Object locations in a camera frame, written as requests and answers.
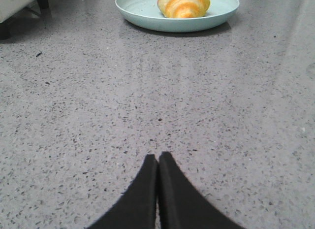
black speck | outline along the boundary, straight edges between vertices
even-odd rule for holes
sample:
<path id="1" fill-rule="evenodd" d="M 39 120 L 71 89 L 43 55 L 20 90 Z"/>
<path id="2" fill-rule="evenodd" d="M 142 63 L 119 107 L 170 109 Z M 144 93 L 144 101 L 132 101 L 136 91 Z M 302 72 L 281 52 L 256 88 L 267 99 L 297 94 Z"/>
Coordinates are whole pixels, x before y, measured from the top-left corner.
<path id="1" fill-rule="evenodd" d="M 38 57 L 38 56 L 40 56 L 40 55 L 42 55 L 42 54 L 43 54 L 42 52 L 37 53 L 36 57 Z"/>

white chair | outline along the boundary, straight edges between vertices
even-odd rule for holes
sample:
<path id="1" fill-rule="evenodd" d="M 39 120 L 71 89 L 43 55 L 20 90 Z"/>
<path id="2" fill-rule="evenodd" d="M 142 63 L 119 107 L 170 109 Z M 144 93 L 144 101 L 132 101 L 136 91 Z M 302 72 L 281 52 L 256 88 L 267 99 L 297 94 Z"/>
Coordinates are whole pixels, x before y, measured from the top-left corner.
<path id="1" fill-rule="evenodd" d="M 34 0 L 0 0 L 0 39 L 10 37 L 10 31 L 5 22 L 9 17 L 29 5 Z M 37 0 L 41 9 L 49 7 L 48 0 Z"/>

plate rim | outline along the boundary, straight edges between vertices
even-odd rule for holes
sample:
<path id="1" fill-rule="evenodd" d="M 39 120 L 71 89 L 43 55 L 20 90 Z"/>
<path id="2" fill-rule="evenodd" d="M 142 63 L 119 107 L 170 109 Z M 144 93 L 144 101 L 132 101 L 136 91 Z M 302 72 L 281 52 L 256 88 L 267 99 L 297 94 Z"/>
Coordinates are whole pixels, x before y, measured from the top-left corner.
<path id="1" fill-rule="evenodd" d="M 189 21 L 189 20 L 204 20 L 206 18 L 213 18 L 213 17 L 218 17 L 218 16 L 222 16 L 222 15 L 225 15 L 225 14 L 228 14 L 228 13 L 231 13 L 235 10 L 238 9 L 238 7 L 240 6 L 240 1 L 239 0 L 236 0 L 237 1 L 237 6 L 235 8 L 233 8 L 232 10 L 229 10 L 225 13 L 221 13 L 221 14 L 218 14 L 218 15 L 209 15 L 209 16 L 202 16 L 202 17 L 193 17 L 193 18 L 167 18 L 167 17 L 155 17 L 155 16 L 145 16 L 145 15 L 142 15 L 142 14 L 137 14 L 137 13 L 133 13 L 133 12 L 130 12 L 128 10 L 125 10 L 123 9 L 122 7 L 120 7 L 117 3 L 118 0 L 115 0 L 115 5 L 116 7 L 125 12 L 125 13 L 128 13 L 130 15 L 134 15 L 134 16 L 139 16 L 139 17 L 143 17 L 143 18 L 148 18 L 148 19 L 157 19 L 157 20 L 166 20 L 166 21 Z"/>

black rubber bumper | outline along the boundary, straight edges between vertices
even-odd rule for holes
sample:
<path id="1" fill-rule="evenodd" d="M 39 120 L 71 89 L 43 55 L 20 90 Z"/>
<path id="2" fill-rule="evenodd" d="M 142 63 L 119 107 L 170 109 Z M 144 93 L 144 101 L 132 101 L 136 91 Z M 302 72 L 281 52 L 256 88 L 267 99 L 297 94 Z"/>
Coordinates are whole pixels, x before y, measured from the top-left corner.
<path id="1" fill-rule="evenodd" d="M 159 158 L 158 203 L 162 229 L 242 229 L 194 188 L 169 152 Z"/>
<path id="2" fill-rule="evenodd" d="M 89 229 L 154 229 L 158 163 L 147 155 L 132 184 Z"/>

gray countertop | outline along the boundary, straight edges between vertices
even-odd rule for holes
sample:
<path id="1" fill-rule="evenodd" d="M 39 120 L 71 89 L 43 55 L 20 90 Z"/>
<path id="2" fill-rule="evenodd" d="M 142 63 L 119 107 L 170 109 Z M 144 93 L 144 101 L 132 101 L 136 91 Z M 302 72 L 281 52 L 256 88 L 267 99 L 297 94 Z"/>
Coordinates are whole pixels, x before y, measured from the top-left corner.
<path id="1" fill-rule="evenodd" d="M 162 151 L 245 228 L 315 228 L 315 0 L 180 34 L 49 1 L 0 44 L 1 229 L 87 227 Z"/>

